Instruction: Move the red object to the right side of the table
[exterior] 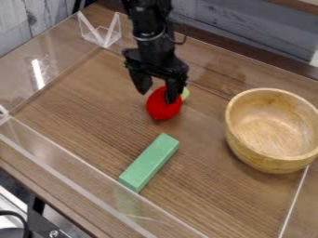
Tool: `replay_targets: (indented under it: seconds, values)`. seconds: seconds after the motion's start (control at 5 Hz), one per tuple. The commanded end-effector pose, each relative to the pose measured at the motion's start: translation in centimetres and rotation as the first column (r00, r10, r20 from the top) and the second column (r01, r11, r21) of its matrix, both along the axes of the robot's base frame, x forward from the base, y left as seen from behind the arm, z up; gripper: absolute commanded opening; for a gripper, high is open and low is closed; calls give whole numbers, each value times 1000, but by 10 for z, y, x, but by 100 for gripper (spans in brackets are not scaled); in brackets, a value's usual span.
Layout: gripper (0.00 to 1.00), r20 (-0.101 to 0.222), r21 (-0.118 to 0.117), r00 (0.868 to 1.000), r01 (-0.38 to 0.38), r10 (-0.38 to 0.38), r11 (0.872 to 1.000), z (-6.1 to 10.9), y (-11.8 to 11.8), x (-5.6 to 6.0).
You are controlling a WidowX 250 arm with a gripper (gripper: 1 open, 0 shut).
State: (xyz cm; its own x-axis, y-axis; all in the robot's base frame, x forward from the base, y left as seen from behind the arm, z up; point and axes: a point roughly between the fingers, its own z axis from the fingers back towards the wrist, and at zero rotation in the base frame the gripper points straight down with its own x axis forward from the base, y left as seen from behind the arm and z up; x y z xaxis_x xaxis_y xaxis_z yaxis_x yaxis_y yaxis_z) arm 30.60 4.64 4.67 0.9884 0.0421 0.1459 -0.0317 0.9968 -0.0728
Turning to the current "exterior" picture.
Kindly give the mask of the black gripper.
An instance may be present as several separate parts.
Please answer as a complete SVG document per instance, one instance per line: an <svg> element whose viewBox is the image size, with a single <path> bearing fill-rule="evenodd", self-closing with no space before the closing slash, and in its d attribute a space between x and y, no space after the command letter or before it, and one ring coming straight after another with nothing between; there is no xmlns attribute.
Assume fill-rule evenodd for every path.
<svg viewBox="0 0 318 238"><path fill-rule="evenodd" d="M138 39L137 47L122 51L134 86L142 95L150 91L153 77L166 80L167 104L177 101L186 87L189 66L176 54L176 47L182 44L172 35L162 35L155 39Z"/></svg>

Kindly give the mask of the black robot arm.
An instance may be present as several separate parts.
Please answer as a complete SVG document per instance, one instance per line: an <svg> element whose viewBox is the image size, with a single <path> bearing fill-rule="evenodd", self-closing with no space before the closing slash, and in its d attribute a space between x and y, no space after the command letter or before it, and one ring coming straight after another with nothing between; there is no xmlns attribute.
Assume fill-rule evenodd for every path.
<svg viewBox="0 0 318 238"><path fill-rule="evenodd" d="M135 88L146 94L153 78L166 82L166 102L173 104L182 95L188 82L189 66L176 54L178 42L174 25L169 20L172 0L122 0L133 22L133 38L137 48L125 48L122 53Z"/></svg>

